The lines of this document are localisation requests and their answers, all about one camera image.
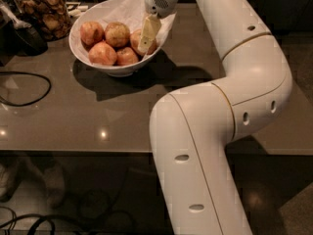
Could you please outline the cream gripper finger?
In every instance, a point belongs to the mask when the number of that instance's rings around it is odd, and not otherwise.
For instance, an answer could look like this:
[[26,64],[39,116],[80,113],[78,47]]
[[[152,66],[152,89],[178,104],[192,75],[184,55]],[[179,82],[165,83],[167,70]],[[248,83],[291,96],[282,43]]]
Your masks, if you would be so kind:
[[149,14],[144,18],[138,44],[138,50],[140,52],[147,53],[149,51],[157,37],[160,28],[161,21],[157,15]]

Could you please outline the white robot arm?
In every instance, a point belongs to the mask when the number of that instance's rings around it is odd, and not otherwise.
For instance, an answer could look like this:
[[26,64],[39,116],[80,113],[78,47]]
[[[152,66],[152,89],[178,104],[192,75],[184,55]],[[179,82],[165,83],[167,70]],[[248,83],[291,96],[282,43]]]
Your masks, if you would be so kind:
[[[165,18],[178,0],[145,0]],[[225,77],[174,90],[153,107],[150,137],[175,235],[252,235],[225,155],[273,121],[292,89],[289,64],[246,0],[196,0]]]

